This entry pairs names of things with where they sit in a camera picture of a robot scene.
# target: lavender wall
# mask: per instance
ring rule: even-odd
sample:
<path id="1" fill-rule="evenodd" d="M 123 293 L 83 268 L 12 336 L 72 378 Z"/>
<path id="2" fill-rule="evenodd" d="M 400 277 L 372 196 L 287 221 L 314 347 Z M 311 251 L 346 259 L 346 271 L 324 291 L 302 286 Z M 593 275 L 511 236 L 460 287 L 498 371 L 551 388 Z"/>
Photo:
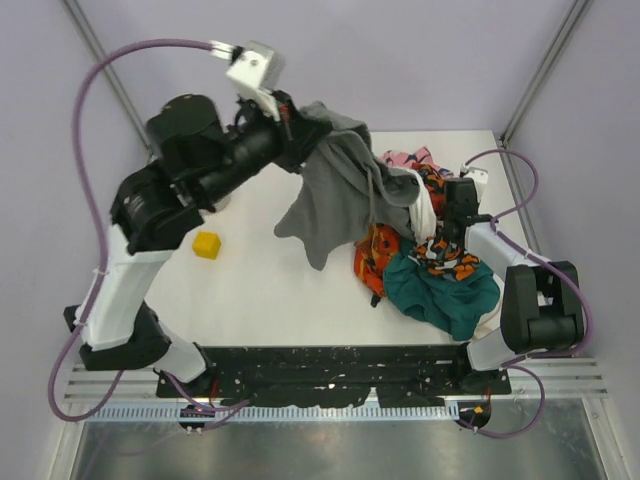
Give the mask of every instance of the lavender wall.
<path id="1" fill-rule="evenodd" d="M 60 433 L 45 386 L 69 335 L 62 309 L 82 300 L 97 262 L 69 129 L 92 61 L 58 2 L 5 2 L 0 32 L 0 477 L 39 480 Z M 91 94 L 85 126 L 106 211 L 119 180 L 145 156 L 105 84 Z"/>
<path id="2" fill-rule="evenodd" d="M 78 0 L 107 50 L 154 37 L 270 44 L 280 87 L 376 130 L 505 128 L 571 0 Z M 154 52 L 117 67 L 146 119 L 176 94 L 234 92 L 220 61 Z"/>
<path id="3" fill-rule="evenodd" d="M 640 472 L 640 3 L 594 2 L 516 136 L 539 165 L 544 253 L 579 268 L 597 357 Z"/>

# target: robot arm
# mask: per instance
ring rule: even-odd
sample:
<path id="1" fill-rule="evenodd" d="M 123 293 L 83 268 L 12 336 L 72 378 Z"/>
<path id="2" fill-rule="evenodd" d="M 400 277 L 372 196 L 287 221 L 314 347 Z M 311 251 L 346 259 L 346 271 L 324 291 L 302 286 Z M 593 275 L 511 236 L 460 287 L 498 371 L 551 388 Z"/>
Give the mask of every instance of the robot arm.
<path id="1" fill-rule="evenodd" d="M 445 183 L 445 235 L 482 259 L 505 283 L 500 328 L 466 347 L 470 368 L 487 371 L 534 351 L 566 349 L 584 337 L 582 305 L 571 289 L 493 230 L 490 215 L 478 214 L 488 175 L 471 168 Z M 569 262 L 551 262 L 578 283 Z"/>
<path id="2" fill-rule="evenodd" d="M 202 224 L 199 210 L 215 211 L 271 162 L 298 172 L 331 131 L 302 117 L 286 93 L 271 90 L 283 65 L 273 50 L 214 42 L 212 53 L 231 62 L 227 76 L 240 97 L 235 124 L 223 129 L 213 102 L 200 95 L 173 99 L 147 123 L 158 158 L 122 182 L 111 207 L 108 267 L 97 272 L 102 289 L 81 331 L 88 370 L 153 364 L 184 383 L 207 372 L 198 346 L 170 332 L 144 303 L 151 283 L 185 234 Z M 65 309 L 71 329 L 86 302 Z"/>

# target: gray cloth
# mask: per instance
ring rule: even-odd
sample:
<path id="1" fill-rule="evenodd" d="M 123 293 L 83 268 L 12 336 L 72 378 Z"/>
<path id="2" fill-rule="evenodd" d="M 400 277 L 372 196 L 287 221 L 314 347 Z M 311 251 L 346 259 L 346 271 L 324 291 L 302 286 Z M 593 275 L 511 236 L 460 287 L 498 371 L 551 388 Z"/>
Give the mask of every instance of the gray cloth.
<path id="1" fill-rule="evenodd" d="M 411 172 L 388 167 L 371 153 L 371 135 L 360 121 L 315 102 L 303 115 L 329 120 L 333 131 L 307 159 L 298 198 L 274 229 L 277 237 L 304 243 L 313 268 L 322 270 L 329 253 L 361 240 L 370 223 L 384 223 L 413 238 L 407 207 L 420 186 Z"/>

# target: teal cloth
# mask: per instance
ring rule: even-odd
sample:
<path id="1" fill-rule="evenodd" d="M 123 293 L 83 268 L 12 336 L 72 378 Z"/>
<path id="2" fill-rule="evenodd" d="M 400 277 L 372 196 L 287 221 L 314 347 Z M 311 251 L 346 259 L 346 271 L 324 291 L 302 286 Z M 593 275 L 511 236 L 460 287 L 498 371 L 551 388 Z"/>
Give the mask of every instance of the teal cloth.
<path id="1" fill-rule="evenodd" d="M 455 341 L 469 340 L 480 317 L 500 300 L 493 272 L 481 262 L 476 272 L 462 281 L 436 277 L 407 258 L 411 248 L 411 242 L 403 240 L 400 252 L 384 270 L 389 300 L 405 315 L 431 323 Z"/>

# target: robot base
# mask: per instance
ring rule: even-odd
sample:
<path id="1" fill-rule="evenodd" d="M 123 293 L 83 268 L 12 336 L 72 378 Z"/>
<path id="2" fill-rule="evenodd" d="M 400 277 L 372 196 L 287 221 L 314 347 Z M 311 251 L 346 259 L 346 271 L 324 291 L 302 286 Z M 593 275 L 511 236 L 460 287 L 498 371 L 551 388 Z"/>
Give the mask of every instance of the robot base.
<path id="1" fill-rule="evenodd" d="M 257 407 L 343 408 L 359 406 L 375 388 L 381 407 L 443 404 L 440 396 L 510 394 L 506 372 L 474 372 L 466 345 L 406 347 L 204 347 L 214 365 L 214 396 L 231 405 L 250 399 Z M 204 382 L 186 385 L 194 397 L 209 398 Z M 157 396 L 178 398 L 170 382 Z"/>

